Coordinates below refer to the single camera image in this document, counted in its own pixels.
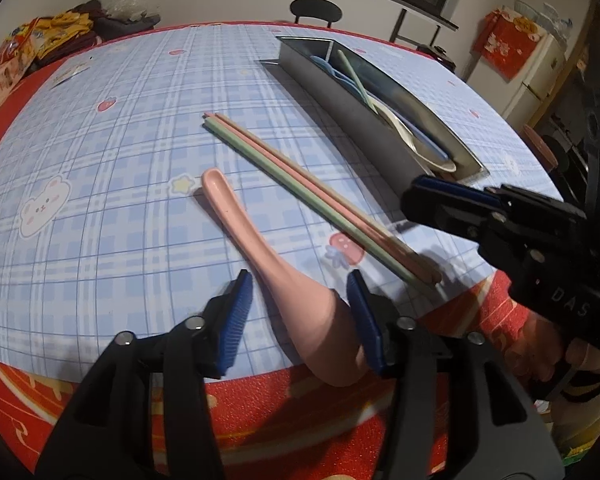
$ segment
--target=blue plaid tablecloth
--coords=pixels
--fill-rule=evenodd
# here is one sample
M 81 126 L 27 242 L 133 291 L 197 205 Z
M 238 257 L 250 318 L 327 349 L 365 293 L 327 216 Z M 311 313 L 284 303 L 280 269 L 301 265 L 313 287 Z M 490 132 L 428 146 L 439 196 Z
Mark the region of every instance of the blue plaid tablecloth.
M 206 25 L 158 31 L 68 59 L 0 143 L 0 361 L 79 381 L 113 335 L 169 330 L 249 268 L 209 215 L 199 178 L 218 167 L 264 237 L 294 267 L 346 297 L 358 267 L 405 314 L 439 306 L 408 288 L 202 126 L 223 112 L 385 224 L 404 218 L 377 170 L 290 78 L 260 63 L 277 36 L 334 38 L 435 111 L 486 165 L 477 187 L 507 182 L 558 196 L 515 132 L 441 65 L 332 30 Z M 418 226 L 401 238 L 438 261 L 447 298 L 493 269 L 473 243 Z M 227 378 L 299 359 L 259 287 Z

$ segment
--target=strawberry print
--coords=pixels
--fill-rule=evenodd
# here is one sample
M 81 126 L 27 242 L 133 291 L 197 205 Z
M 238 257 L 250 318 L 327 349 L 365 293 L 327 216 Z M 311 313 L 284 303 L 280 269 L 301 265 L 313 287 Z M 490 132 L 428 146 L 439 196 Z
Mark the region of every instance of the strawberry print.
M 104 112 L 106 110 L 109 110 L 109 108 L 112 107 L 114 104 L 116 104 L 115 97 L 112 97 L 111 99 L 107 99 L 106 101 L 103 101 L 98 105 L 98 111 Z
M 335 233 L 329 238 L 327 258 L 333 262 L 334 269 L 348 269 L 355 266 L 365 257 L 365 250 L 343 233 Z

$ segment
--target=red bag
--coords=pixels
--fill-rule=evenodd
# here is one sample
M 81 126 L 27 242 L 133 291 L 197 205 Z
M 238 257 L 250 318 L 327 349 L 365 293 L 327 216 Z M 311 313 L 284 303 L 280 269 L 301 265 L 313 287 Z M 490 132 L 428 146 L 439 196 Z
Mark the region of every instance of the red bag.
M 546 31 L 507 7 L 491 12 L 473 51 L 482 55 L 507 79 L 512 79 L 531 57 Z
M 36 26 L 38 19 L 31 20 L 30 23 L 24 23 L 16 28 L 0 46 L 0 65 L 13 59 L 18 53 L 18 49 L 29 39 L 33 28 Z

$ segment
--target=ceramic spoon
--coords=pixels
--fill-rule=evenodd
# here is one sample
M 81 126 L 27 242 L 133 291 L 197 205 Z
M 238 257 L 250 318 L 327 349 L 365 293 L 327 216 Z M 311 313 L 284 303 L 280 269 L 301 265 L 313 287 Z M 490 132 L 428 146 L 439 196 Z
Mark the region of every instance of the ceramic spoon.
M 442 171 L 444 173 L 453 173 L 457 170 L 454 161 L 452 160 L 431 160 L 428 157 L 425 157 L 421 153 L 417 151 L 417 147 L 415 145 L 415 136 L 411 131 L 404 126 L 402 121 L 400 121 L 397 116 L 393 113 L 390 108 L 387 107 L 384 103 L 375 99 L 374 97 L 369 97 L 373 104 L 375 105 L 376 110 L 378 110 L 378 114 L 383 117 L 395 130 L 395 132 L 401 137 L 404 143 L 413 151 L 413 153 L 420 158 L 427 166 L 434 170 Z
M 267 244 L 218 168 L 203 173 L 202 187 L 216 215 L 269 288 L 305 364 L 332 386 L 355 383 L 367 368 L 349 306 L 335 290 L 293 268 Z

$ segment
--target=refrigerator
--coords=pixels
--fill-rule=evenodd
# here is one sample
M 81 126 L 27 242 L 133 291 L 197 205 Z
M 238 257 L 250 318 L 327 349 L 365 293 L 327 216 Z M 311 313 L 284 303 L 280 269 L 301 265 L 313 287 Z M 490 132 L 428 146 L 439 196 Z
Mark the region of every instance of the refrigerator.
M 519 132 L 548 97 L 565 61 L 558 40 L 546 34 L 513 79 L 480 58 L 467 83 Z

